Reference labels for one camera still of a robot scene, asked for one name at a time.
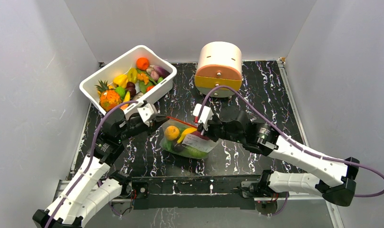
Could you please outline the yellow toy fruit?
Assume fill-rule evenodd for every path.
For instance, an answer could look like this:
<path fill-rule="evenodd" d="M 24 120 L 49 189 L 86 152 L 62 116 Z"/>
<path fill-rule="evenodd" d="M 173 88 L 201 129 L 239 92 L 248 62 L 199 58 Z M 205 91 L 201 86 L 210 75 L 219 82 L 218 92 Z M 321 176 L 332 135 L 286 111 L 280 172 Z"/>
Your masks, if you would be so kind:
<path fill-rule="evenodd" d="M 164 136 L 169 141 L 176 140 L 180 135 L 180 130 L 174 125 L 168 126 L 164 131 Z"/>

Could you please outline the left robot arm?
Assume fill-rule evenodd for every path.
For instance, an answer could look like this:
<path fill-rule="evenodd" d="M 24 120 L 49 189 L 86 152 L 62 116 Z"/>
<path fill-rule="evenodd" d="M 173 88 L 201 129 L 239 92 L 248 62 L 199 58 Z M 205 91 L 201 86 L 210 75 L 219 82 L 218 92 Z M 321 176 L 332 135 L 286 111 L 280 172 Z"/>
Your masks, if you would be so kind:
<path fill-rule="evenodd" d="M 36 227 L 83 228 L 112 199 L 130 196 L 131 179 L 118 171 L 100 187 L 96 185 L 124 150 L 125 140 L 152 133 L 168 120 L 150 105 L 137 108 L 129 117 L 121 109 L 109 111 L 97 126 L 90 153 L 70 183 L 46 209 L 34 213 Z"/>

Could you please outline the purple toy sweet potato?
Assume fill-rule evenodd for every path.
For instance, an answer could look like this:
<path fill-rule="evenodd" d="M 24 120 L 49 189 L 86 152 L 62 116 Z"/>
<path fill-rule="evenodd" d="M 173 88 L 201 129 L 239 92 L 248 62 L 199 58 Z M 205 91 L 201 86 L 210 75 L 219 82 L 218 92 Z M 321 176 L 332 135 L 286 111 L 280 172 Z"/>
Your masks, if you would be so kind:
<path fill-rule="evenodd" d="M 199 131 L 194 131 L 191 133 L 191 135 L 195 140 L 204 140 L 204 141 L 210 140 L 207 136 L 202 135 L 202 133 Z"/>

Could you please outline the toy pineapple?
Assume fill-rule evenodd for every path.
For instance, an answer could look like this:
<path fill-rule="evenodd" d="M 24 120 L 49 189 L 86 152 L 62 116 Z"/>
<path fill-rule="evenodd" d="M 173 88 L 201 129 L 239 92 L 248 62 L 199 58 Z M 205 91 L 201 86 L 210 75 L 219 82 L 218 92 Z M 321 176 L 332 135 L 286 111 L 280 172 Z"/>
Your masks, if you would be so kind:
<path fill-rule="evenodd" d="M 96 89 L 99 94 L 99 105 L 106 112 L 122 103 L 120 94 L 113 86 L 109 85 L 107 81 L 99 80 Z"/>

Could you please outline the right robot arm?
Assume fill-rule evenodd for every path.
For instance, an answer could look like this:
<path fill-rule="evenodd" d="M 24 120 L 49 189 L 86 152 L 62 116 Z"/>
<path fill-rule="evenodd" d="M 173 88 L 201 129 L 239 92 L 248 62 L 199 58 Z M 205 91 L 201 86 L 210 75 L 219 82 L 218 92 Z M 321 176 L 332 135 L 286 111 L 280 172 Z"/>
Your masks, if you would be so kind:
<path fill-rule="evenodd" d="M 297 192 L 321 196 L 338 206 L 350 206 L 356 189 L 358 168 L 336 162 L 329 156 L 278 133 L 270 124 L 251 121 L 244 111 L 229 107 L 215 115 L 207 106 L 193 111 L 198 130 L 212 141 L 240 143 L 250 153 L 288 162 L 304 173 L 265 170 L 256 184 L 242 187 L 248 197 L 269 197 L 275 193 Z"/>

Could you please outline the clear zip top bag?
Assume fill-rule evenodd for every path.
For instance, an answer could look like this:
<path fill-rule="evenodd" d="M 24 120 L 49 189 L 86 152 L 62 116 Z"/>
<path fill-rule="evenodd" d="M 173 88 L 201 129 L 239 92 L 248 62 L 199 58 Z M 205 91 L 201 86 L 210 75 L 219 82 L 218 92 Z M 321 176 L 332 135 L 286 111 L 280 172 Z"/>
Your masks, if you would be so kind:
<path fill-rule="evenodd" d="M 196 126 L 193 126 L 193 125 L 191 125 L 191 124 L 189 124 L 189 123 L 186 123 L 186 122 L 183 122 L 183 121 L 180 121 L 180 120 L 178 120 L 178 119 L 175 119 L 175 118 L 172 118 L 172 117 L 171 117 L 167 122 L 165 122 L 165 123 L 161 126 L 161 131 L 162 131 L 162 133 L 163 133 L 163 138 L 165 138 L 165 136 L 164 136 L 164 131 L 165 131 L 165 129 L 166 129 L 168 126 L 170 126 L 170 125 L 174 125 L 174 126 L 176 126 L 176 127 L 179 128 L 179 130 L 180 130 L 180 135 L 179 135 L 179 137 L 181 136 L 181 133 L 182 133 L 185 129 L 187 129 L 187 128 L 193 127 L 193 128 L 196 128 L 196 129 L 197 129 Z M 213 151 L 213 149 L 217 146 L 218 143 L 217 143 L 217 142 L 214 142 L 214 141 L 212 141 L 212 140 L 209 140 L 209 141 L 195 140 L 195 139 L 192 137 L 191 134 L 188 134 L 188 135 L 186 135 L 185 139 L 183 140 L 183 142 L 182 142 L 181 144 L 183 144 L 185 147 L 186 147 L 186 146 L 194 147 L 194 148 L 196 148 L 196 149 L 198 149 L 198 150 L 200 150 L 200 151 L 203 151 L 203 152 L 208 153 L 208 155 L 209 155 L 209 153 L 210 153 L 211 151 Z M 176 155 L 179 155 L 179 156 L 182 156 L 182 157 L 185 157 L 185 156 L 183 156 L 182 153 L 175 153 L 175 152 L 172 152 L 172 153 L 173 153 L 173 154 L 176 154 Z"/>

